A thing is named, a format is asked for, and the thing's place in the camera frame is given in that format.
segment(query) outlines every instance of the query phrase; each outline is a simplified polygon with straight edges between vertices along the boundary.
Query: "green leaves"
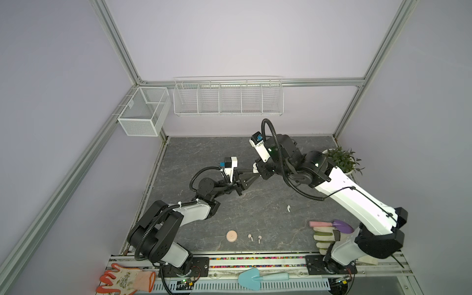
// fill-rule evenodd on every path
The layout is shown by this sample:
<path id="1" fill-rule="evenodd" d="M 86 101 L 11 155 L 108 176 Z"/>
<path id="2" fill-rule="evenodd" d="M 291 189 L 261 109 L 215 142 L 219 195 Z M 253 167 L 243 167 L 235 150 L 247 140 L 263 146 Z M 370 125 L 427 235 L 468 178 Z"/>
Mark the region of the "green leaves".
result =
<path id="1" fill-rule="evenodd" d="M 358 167 L 359 161 L 361 161 L 361 159 L 353 156 L 354 153 L 352 149 L 343 151 L 343 148 L 339 146 L 333 150 L 328 150 L 327 156 L 330 157 L 344 173 L 355 170 L 362 174 L 361 170 L 364 168 L 354 168 L 355 165 Z"/>

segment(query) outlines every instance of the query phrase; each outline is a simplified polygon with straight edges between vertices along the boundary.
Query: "wire basket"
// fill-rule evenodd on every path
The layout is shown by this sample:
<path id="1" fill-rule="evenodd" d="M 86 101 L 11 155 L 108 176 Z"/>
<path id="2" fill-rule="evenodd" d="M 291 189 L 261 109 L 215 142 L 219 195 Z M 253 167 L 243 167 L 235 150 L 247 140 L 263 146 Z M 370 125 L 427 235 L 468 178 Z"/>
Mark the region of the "wire basket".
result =
<path id="1" fill-rule="evenodd" d="M 138 87 L 118 121 L 129 136 L 159 136 L 171 104 L 166 87 Z"/>
<path id="2" fill-rule="evenodd" d="M 178 116 L 282 115 L 282 80 L 178 83 L 174 112 Z"/>

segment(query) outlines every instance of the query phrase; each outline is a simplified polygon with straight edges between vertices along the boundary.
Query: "purple and pink trowel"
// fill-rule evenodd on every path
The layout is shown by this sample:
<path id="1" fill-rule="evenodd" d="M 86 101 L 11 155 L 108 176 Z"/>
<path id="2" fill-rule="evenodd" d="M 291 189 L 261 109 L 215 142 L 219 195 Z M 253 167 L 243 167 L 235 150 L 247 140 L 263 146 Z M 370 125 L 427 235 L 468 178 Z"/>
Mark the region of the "purple and pink trowel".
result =
<path id="1" fill-rule="evenodd" d="M 354 229 L 352 226 L 348 225 L 342 220 L 335 219 L 333 222 L 325 222 L 325 221 L 310 221 L 310 227 L 311 228 L 316 228 L 316 227 L 335 227 L 337 230 L 339 230 L 341 233 L 344 234 L 351 234 L 354 232 Z"/>

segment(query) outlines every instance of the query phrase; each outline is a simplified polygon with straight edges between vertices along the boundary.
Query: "gardening glove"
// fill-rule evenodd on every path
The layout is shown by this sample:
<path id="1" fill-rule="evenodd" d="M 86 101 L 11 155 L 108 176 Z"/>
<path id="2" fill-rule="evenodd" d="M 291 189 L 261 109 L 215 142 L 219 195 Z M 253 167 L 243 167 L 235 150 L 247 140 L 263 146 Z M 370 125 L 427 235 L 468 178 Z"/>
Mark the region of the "gardening glove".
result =
<path id="1" fill-rule="evenodd" d="M 151 292 L 156 280 L 154 271 L 142 271 L 138 268 L 126 268 L 117 263 L 111 265 L 115 270 L 106 270 L 100 281 L 106 285 L 98 286 L 97 293 L 119 292 L 119 295 L 131 295 L 137 290 Z"/>
<path id="2" fill-rule="evenodd" d="M 333 244 L 334 242 L 345 240 L 349 235 L 339 232 L 334 227 L 315 227 L 313 229 L 315 230 L 313 238 L 316 241 L 316 246 L 320 250 L 321 255 L 326 255 L 328 248 L 331 244 Z M 379 263 L 377 258 L 374 258 L 370 255 L 360 257 L 356 260 L 375 265 Z"/>

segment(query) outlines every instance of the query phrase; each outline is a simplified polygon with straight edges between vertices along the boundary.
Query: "black mounting plate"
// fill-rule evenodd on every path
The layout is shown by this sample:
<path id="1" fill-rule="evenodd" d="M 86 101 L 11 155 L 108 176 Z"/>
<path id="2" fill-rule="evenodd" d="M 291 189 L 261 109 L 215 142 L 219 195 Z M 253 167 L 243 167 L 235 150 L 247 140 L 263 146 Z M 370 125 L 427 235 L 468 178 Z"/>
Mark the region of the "black mounting plate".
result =
<path id="1" fill-rule="evenodd" d="M 324 256 L 323 255 L 306 255 L 305 256 L 305 261 L 306 261 L 306 268 L 308 269 L 308 274 L 309 275 L 327 275 L 327 274 L 332 274 L 326 271 L 326 263 L 323 261 Z M 356 274 L 357 273 L 357 268 L 354 263 L 350 263 L 344 268 L 340 268 L 338 271 L 336 271 L 336 274 L 339 275 L 348 275 L 349 271 L 351 271 L 351 274 Z"/>
<path id="2" fill-rule="evenodd" d="M 198 266 L 200 269 L 194 267 L 190 269 L 192 272 L 185 276 L 185 277 L 197 277 L 198 272 L 200 272 L 200 277 L 207 277 L 208 276 L 208 269 L 209 269 L 210 259 L 208 257 L 193 257 L 192 258 L 192 266 Z M 162 271 L 164 272 L 164 277 L 166 278 L 182 278 L 182 276 L 178 276 L 174 271 L 173 267 L 168 265 L 162 266 Z"/>

